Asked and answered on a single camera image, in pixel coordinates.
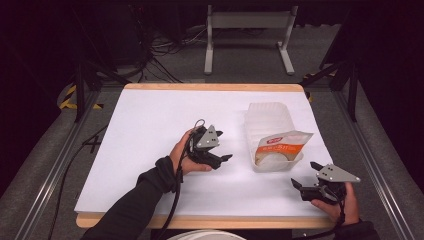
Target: black sleeve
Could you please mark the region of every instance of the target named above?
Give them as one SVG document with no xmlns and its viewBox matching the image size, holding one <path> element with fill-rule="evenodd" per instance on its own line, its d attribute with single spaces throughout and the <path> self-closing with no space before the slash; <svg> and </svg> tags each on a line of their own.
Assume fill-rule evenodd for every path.
<svg viewBox="0 0 424 240">
<path fill-rule="evenodd" d="M 81 239 L 137 239 L 149 224 L 162 194 L 174 191 L 175 186 L 171 159 L 159 159 L 156 167 L 140 174 L 136 187 L 120 198 Z"/>
<path fill-rule="evenodd" d="M 337 228 L 334 240 L 380 240 L 372 222 L 359 222 Z"/>
</svg>

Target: gray floor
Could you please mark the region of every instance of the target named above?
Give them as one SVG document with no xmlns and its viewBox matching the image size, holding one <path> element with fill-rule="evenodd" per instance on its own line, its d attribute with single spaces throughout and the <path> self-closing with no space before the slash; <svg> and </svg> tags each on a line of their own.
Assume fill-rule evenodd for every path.
<svg viewBox="0 0 424 240">
<path fill-rule="evenodd" d="M 187 46 L 177 54 L 158 56 L 157 59 L 177 78 L 184 82 L 205 83 L 297 83 L 303 75 L 318 71 L 318 66 L 326 53 L 338 26 L 295 28 L 289 43 L 289 54 L 295 68 L 294 76 L 284 72 L 275 42 L 281 34 L 275 30 L 265 30 L 258 36 L 247 35 L 240 31 L 225 31 L 215 39 L 215 61 L 213 74 L 203 74 L 205 43 L 198 42 Z M 147 66 L 156 76 L 165 78 L 149 64 Z M 143 81 L 161 82 L 153 74 L 144 71 Z M 332 93 L 322 81 L 308 87 L 311 92 L 311 106 L 325 144 L 336 165 L 361 177 L 362 182 L 355 190 L 360 201 L 361 218 L 373 221 L 382 239 L 420 239 L 424 229 L 424 196 L 408 175 L 401 159 L 387 138 L 378 118 L 369 105 L 361 88 L 357 100 L 357 123 L 351 123 L 345 115 L 344 106 L 340 107 L 340 96 Z M 72 131 L 78 129 L 73 144 L 69 146 L 67 159 L 76 153 L 81 143 L 105 126 L 113 113 L 121 87 L 105 87 L 100 93 L 92 95 L 95 103 L 104 104 L 101 110 L 92 109 L 79 124 L 74 123 L 76 111 L 62 110 L 61 115 L 46 131 L 37 146 L 22 166 L 18 175 L 0 200 L 0 239 L 46 239 L 49 234 L 57 203 L 60 181 L 47 194 L 46 205 L 38 211 L 30 211 L 40 189 L 55 162 L 67 151 L 64 146 L 70 142 Z M 358 133 L 366 142 L 367 148 L 358 143 Z M 76 155 L 66 176 L 58 218 L 53 239 L 78 239 L 84 233 L 75 224 L 76 213 L 73 208 L 78 194 L 94 161 L 96 151 L 85 147 Z M 369 169 L 368 161 L 375 161 L 377 173 Z M 295 230 L 293 235 L 311 234 L 320 230 Z M 139 239 L 148 239 L 148 232 Z"/>
</svg>

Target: food package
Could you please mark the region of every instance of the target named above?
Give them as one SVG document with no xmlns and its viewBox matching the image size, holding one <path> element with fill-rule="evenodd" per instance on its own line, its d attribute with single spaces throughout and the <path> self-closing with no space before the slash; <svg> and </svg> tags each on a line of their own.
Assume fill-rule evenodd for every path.
<svg viewBox="0 0 424 240">
<path fill-rule="evenodd" d="M 260 167 L 261 165 L 278 166 L 281 162 L 286 163 L 284 165 L 290 162 L 295 163 L 303 146 L 312 135 L 312 133 L 293 130 L 262 138 L 256 149 L 255 165 Z"/>
</svg>

